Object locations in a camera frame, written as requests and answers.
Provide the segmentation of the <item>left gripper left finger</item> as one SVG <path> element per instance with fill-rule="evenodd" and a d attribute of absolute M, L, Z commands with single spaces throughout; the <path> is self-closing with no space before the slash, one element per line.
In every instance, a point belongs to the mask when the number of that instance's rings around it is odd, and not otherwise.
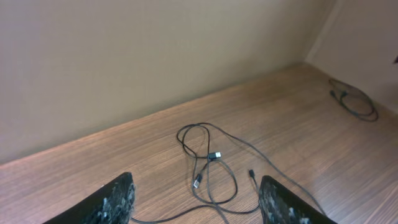
<path fill-rule="evenodd" d="M 132 174 L 124 172 L 45 224 L 127 224 L 134 199 Z"/>

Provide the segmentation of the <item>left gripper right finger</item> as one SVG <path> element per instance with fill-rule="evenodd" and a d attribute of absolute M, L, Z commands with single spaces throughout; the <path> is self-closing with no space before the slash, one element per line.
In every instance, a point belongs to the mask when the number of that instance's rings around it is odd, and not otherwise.
<path fill-rule="evenodd" d="M 259 208 L 263 224 L 336 224 L 269 175 L 262 177 Z"/>

